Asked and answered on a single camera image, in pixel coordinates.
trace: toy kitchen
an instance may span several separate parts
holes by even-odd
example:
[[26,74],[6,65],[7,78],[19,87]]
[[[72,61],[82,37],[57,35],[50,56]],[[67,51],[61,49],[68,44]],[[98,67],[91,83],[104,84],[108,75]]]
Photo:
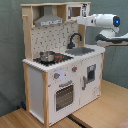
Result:
[[22,4],[26,107],[49,127],[101,95],[105,49],[85,44],[90,2]]

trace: wooden table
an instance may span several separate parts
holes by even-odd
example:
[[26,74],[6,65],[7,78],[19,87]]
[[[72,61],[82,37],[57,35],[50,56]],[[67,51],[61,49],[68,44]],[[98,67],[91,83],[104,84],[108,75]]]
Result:
[[[44,128],[37,119],[23,109],[0,118],[0,128]],[[69,118],[64,118],[50,128],[81,128]]]
[[101,97],[71,117],[87,128],[115,128],[128,118],[128,89],[102,80]]

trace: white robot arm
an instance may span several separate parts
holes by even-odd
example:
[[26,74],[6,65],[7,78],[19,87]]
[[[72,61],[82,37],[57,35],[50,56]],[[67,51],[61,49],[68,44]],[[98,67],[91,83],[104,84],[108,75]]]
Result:
[[103,27],[104,29],[96,36],[97,45],[101,47],[113,45],[128,45],[128,33],[124,36],[115,37],[119,32],[120,18],[112,14],[93,14],[77,19],[78,24]]

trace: stovetop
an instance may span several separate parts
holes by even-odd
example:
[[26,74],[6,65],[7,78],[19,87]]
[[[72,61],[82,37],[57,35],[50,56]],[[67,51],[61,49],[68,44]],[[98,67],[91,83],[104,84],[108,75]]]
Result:
[[37,62],[39,64],[42,64],[42,65],[48,67],[48,66],[52,66],[52,65],[55,65],[55,64],[62,63],[62,62],[65,62],[67,60],[73,59],[73,57],[63,55],[63,54],[61,54],[61,55],[62,55],[61,61],[43,62],[43,61],[41,61],[40,58],[36,58],[36,59],[34,59],[34,62]]

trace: sink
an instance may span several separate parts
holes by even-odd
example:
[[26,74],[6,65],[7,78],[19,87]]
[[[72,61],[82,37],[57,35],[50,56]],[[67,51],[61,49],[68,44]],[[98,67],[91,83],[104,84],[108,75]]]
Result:
[[68,53],[74,56],[81,56],[94,51],[95,51],[94,49],[78,47],[78,48],[68,49],[65,51],[65,53]]

